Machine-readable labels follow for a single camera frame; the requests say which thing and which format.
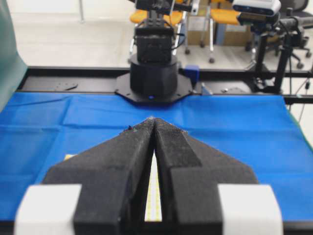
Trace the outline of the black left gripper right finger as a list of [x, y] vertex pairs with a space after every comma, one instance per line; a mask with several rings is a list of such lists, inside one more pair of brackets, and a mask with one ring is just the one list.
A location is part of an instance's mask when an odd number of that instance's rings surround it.
[[170, 235], [281, 235], [269, 185], [247, 164], [156, 118], [162, 227]]

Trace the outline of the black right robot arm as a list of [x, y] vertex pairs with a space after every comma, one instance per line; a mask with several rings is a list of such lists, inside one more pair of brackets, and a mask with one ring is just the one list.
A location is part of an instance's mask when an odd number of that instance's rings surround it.
[[191, 80], [179, 74], [173, 54], [176, 33], [164, 16], [174, 11], [191, 12], [192, 6], [175, 0], [136, 0], [137, 10], [147, 18], [134, 28], [137, 52], [130, 59], [130, 71], [116, 79], [115, 93], [135, 103], [173, 103], [193, 93]]

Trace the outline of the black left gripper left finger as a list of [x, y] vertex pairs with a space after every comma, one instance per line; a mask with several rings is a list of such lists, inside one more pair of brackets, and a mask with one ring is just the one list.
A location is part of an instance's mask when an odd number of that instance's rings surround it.
[[118, 235], [148, 159], [155, 120], [53, 165], [29, 186], [17, 210], [17, 235]]

